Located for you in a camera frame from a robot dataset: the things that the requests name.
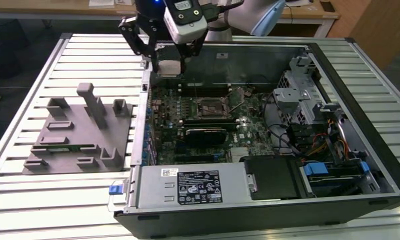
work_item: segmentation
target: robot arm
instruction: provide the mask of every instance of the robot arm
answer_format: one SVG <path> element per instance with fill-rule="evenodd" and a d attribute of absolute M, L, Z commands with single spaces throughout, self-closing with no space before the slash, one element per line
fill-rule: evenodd
<path fill-rule="evenodd" d="M 263 8 L 265 8 L 265 12 L 269 9 L 269 1 L 272 1 L 272 3 L 276 2 L 276 0 L 248 0 L 248 4 L 244 4 L 244 0 L 241 0 L 235 4 L 217 6 L 212 3 L 200 5 L 199 0 L 136 0 L 135 4 L 139 13 L 136 17 L 121 19 L 119 30 L 135 54 L 143 55 L 144 59 L 151 62 L 155 73 L 160 70 L 156 43 L 157 41 L 172 41 L 180 54 L 180 73 L 184 73 L 185 59 L 200 54 L 208 34 L 208 23 L 219 20 L 221 13 L 227 14 L 229 10 L 235 10 L 236 7 L 247 5 L 243 11 L 236 12 L 236 14 L 228 14 L 232 19 L 239 19 L 231 22 L 239 23 L 241 30 L 245 31 L 251 25 L 244 22 L 251 23 L 257 21 L 257 16 L 251 20 L 252 16 L 244 15 L 255 15 L 255 12 L 251 12 L 255 10 L 252 8 L 255 6 L 252 2 L 260 3 L 257 6 L 263 14 Z M 277 8 L 272 8 L 272 11 L 277 13 L 279 18 L 283 8 L 281 11 L 277 10 Z M 259 22 L 267 21 L 269 21 L 269 18 L 260 17 Z M 148 44 L 143 42 L 137 35 L 137 27 L 140 27 L 149 36 Z"/>

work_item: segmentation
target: warning label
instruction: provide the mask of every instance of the warning label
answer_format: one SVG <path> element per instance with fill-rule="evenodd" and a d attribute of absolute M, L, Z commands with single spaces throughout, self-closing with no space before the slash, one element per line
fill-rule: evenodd
<path fill-rule="evenodd" d="M 179 172 L 177 202 L 180 205 L 221 203 L 223 189 L 220 172 Z"/>

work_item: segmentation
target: workbench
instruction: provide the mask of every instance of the workbench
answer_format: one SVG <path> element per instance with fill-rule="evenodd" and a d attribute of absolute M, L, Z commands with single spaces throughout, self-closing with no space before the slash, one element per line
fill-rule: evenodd
<path fill-rule="evenodd" d="M 92 9 L 89 0 L 0 0 L 0 19 L 120 20 L 135 14 L 133 5 Z M 307 6 L 285 7 L 277 23 L 319 25 L 315 37 L 325 38 L 339 17 L 337 12 L 324 11 L 320 1 L 315 0 Z"/>
<path fill-rule="evenodd" d="M 235 41 L 319 44 L 355 99 L 393 155 L 400 162 L 400 92 L 391 84 L 356 43 L 343 38 L 235 37 Z M 83 104 L 76 89 L 81 82 L 95 85 L 93 93 L 104 103 L 125 99 L 135 105 L 133 126 L 141 92 L 141 57 L 117 34 L 64 34 L 13 121 L 0 141 L 0 240 L 113 239 L 133 240 L 117 223 L 108 203 L 109 185 L 129 177 L 129 166 L 121 172 L 23 175 L 45 119 L 51 97 L 65 97 L 69 104 Z M 331 87 L 324 89 L 332 101 Z M 127 140 L 131 159 L 135 129 Z M 125 199 L 116 195 L 123 206 Z M 400 207 L 381 210 L 329 226 L 309 226 L 267 231 L 235 232 L 184 237 L 184 240 L 225 238 L 269 239 L 400 239 Z"/>

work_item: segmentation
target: aluminum extrusion table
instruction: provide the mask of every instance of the aluminum extrusion table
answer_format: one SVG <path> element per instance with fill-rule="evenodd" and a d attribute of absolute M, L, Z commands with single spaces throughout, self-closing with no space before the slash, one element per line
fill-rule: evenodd
<path fill-rule="evenodd" d="M 59 40 L 44 69 L 0 141 L 0 240 L 96 239 L 133 240 L 108 210 L 108 186 L 129 177 L 129 171 L 105 173 L 23 175 L 49 112 L 51 97 L 83 103 L 80 82 L 95 85 L 104 103 L 124 98 L 139 103 L 143 68 L 120 35 L 69 34 Z M 400 161 L 400 92 L 355 43 L 345 39 L 293 37 L 235 37 L 236 41 L 316 42 L 353 97 Z M 324 86 L 332 99 L 331 88 Z M 136 122 L 137 107 L 133 109 Z M 135 129 L 127 153 L 132 152 Z M 115 203 L 124 205 L 121 196 Z M 400 207 L 381 210 L 332 226 L 309 226 L 263 231 L 183 237 L 184 240 L 231 239 L 400 239 Z"/>

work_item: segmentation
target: blue latch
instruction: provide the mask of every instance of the blue latch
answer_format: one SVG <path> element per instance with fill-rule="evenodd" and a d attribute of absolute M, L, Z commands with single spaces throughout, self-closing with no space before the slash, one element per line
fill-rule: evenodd
<path fill-rule="evenodd" d="M 368 171 L 371 171 L 369 166 L 368 166 L 368 164 L 367 164 L 365 161 L 360 162 L 360 166 L 361 166 L 361 169 L 363 169 L 364 173 L 367 173 Z"/>
<path fill-rule="evenodd" d="M 108 194 L 113 195 L 123 195 L 123 184 L 120 185 L 111 185 L 108 189 Z"/>
<path fill-rule="evenodd" d="M 305 175 L 328 174 L 328 168 L 323 162 L 312 162 L 304 166 Z"/>

